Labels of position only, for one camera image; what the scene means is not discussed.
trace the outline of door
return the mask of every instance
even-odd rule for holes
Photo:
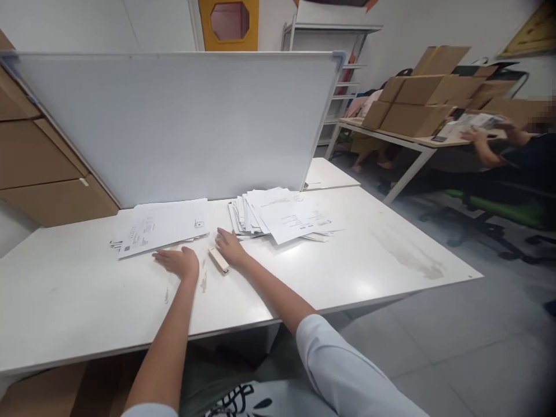
[[[259,0],[199,0],[206,51],[256,51]]]

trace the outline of green office chair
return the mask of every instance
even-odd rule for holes
[[[527,255],[504,238],[504,227],[488,223],[487,221],[491,217],[497,216],[538,231],[547,232],[556,230],[554,218],[556,214],[556,195],[508,182],[500,182],[499,185],[513,188],[515,192],[522,193],[529,198],[525,203],[519,205],[501,204],[472,196],[468,192],[450,189],[446,190],[446,194],[461,199],[468,210],[481,210],[483,213],[473,218],[452,207],[444,207],[435,213],[425,213],[419,219],[421,221],[428,221],[432,218],[456,219],[463,223],[467,230],[475,229],[502,245],[507,250],[498,253],[498,256],[502,259],[509,261],[521,259],[528,264],[556,261],[556,257],[533,257]],[[451,247],[460,246],[465,242],[466,238],[467,234],[463,233],[460,238],[447,241],[447,245]],[[525,239],[525,241],[531,245],[541,242],[556,244],[556,239],[542,235],[531,236]]]

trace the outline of table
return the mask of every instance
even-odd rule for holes
[[[242,245],[323,313],[481,276],[360,187],[303,198],[342,217],[345,230],[326,243],[295,239],[277,246],[267,236]],[[222,276],[208,259],[216,227],[231,229],[229,201],[209,202],[210,236],[186,244],[201,263],[191,339],[279,322],[242,275],[231,269]],[[0,376],[152,342],[178,280],[150,253],[118,261],[109,246],[115,227],[116,217],[108,217],[40,228],[0,259]]]
[[[397,195],[405,188],[405,186],[411,181],[415,174],[419,172],[423,165],[425,165],[425,163],[430,159],[431,156],[435,154],[435,152],[439,148],[469,145],[468,141],[461,139],[459,136],[448,137],[444,142],[434,142],[432,140],[434,136],[409,137],[392,132],[386,132],[384,130],[370,130],[362,127],[362,122],[363,118],[340,118],[338,123],[336,124],[336,128],[334,129],[332,139],[330,140],[324,157],[326,159],[329,159],[332,155],[332,151],[334,150],[334,145],[336,144],[336,140],[338,139],[341,128],[373,136],[377,139],[381,139],[386,142],[394,143],[396,145],[403,146],[404,148],[414,149],[420,152],[420,155],[417,157],[417,159],[413,162],[413,164],[411,164],[405,174],[402,175],[400,180],[390,190],[388,195],[382,200],[384,204],[390,204],[397,197]],[[506,137],[503,130],[495,129],[491,130],[490,133],[495,134],[496,137],[492,137],[489,140],[502,139]]]
[[[325,158],[313,158],[305,182],[308,185],[303,191],[361,185],[359,181],[347,175]]]

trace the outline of bare foot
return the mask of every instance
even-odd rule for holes
[[[386,160],[384,162],[376,162],[378,166],[383,167],[384,169],[392,169],[394,167],[394,163],[392,161]]]

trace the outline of white sleeve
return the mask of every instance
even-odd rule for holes
[[[178,413],[165,404],[145,403],[134,405],[122,417],[178,417]]]
[[[295,339],[313,388],[340,417],[426,416],[322,316],[304,318]]]

